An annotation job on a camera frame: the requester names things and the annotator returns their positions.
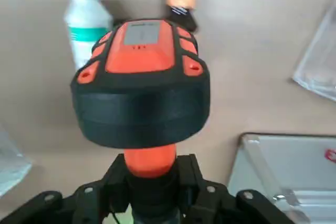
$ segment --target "black clamp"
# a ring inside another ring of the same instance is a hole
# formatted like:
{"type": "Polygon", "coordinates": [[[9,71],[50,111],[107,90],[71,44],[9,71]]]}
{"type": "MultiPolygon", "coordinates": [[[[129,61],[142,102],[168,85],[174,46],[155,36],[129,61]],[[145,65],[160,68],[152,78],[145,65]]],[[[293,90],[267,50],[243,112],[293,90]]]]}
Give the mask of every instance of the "black clamp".
{"type": "Polygon", "coordinates": [[[160,178],[140,179],[129,173],[122,154],[101,180],[67,198],[45,191],[0,224],[101,224],[109,213],[125,212],[129,203],[133,216],[146,224],[161,223],[178,211],[182,224],[293,224],[255,190],[234,197],[224,185],[204,180],[195,155],[178,156],[160,178]]]}

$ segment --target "plastic bag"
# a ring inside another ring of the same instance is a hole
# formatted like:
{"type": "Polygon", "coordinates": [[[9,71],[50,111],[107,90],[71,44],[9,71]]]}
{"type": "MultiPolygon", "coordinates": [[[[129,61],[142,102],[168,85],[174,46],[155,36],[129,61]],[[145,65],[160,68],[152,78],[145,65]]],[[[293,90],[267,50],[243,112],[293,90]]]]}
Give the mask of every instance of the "plastic bag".
{"type": "Polygon", "coordinates": [[[0,197],[17,185],[31,167],[31,162],[20,153],[0,125],[0,197]]]}
{"type": "Polygon", "coordinates": [[[324,16],[293,79],[304,88],[336,101],[336,1],[324,16]]]}

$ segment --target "beige wall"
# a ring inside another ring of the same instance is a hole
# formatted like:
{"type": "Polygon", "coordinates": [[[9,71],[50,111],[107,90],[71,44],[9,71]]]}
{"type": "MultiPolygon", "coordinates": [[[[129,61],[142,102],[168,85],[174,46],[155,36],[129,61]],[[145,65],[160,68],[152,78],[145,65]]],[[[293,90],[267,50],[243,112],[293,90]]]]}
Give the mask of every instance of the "beige wall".
{"type": "MultiPolygon", "coordinates": [[[[330,0],[197,0],[200,55],[211,71],[205,128],[178,145],[208,179],[227,181],[246,131],[334,134],[336,104],[289,78],[330,0]]],[[[152,17],[162,0],[105,0],[117,17],[152,17]]],[[[34,168],[0,200],[7,212],[42,190],[99,178],[118,150],[82,137],[71,107],[67,0],[0,0],[0,122],[34,168]]]]}

